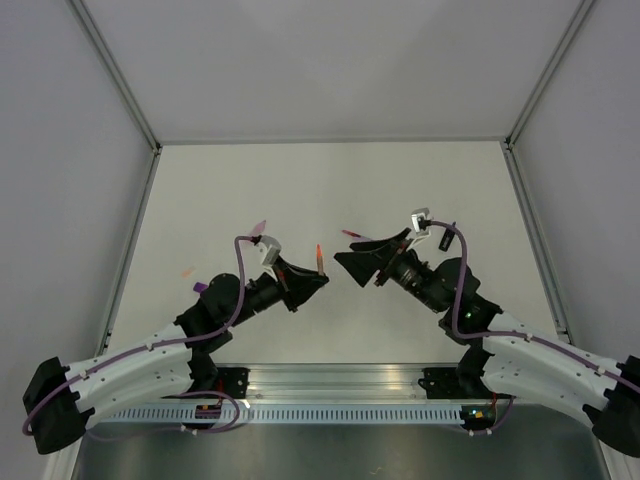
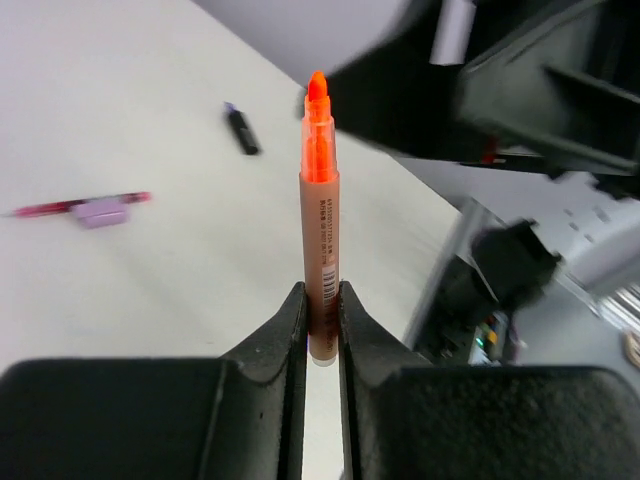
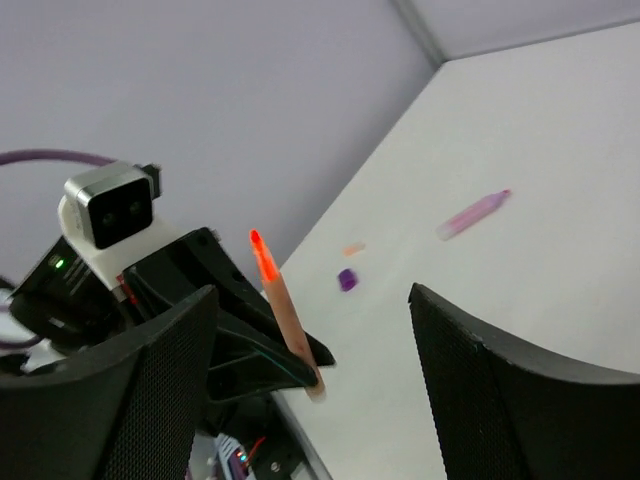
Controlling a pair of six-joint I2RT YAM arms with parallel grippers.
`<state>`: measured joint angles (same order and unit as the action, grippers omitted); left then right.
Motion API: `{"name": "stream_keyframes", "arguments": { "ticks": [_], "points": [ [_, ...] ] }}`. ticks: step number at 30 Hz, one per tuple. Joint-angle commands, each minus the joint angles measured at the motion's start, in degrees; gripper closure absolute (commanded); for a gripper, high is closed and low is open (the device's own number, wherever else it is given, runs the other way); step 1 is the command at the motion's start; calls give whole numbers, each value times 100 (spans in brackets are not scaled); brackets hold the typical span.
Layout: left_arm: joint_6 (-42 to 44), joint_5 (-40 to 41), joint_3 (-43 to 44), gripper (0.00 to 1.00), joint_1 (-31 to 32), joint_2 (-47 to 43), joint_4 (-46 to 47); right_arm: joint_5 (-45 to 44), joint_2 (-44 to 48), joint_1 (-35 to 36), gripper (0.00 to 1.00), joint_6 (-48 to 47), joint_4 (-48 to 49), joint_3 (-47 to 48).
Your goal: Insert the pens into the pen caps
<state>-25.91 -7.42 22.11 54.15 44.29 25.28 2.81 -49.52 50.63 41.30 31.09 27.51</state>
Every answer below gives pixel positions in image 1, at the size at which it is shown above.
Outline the orange highlighter pen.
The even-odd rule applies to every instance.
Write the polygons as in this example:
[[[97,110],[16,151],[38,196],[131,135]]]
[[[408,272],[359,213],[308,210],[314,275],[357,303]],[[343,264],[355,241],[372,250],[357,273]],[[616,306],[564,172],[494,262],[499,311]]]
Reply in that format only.
[[[316,245],[316,267],[318,274],[321,276],[325,276],[324,256],[320,244]]]

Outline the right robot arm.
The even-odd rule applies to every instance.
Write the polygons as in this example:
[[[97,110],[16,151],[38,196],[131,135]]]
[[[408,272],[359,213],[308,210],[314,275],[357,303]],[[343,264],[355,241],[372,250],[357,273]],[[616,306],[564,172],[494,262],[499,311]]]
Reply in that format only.
[[[409,232],[357,242],[335,260],[360,286],[393,281],[429,310],[466,352],[455,382],[464,395],[493,393],[530,401],[587,426],[610,448],[639,455],[639,359],[599,356],[526,325],[482,297],[467,256],[437,267],[419,259]]]

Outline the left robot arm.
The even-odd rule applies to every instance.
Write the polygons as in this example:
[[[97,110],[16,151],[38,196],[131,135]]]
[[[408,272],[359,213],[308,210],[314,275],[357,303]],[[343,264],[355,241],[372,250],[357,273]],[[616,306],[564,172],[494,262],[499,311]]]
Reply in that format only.
[[[232,340],[232,328],[277,304],[295,312],[329,281],[282,258],[273,269],[250,280],[231,273],[213,277],[191,307],[135,343],[70,364],[59,357],[42,362],[22,397],[24,435],[48,455],[101,420],[157,399],[230,401],[211,355]]]

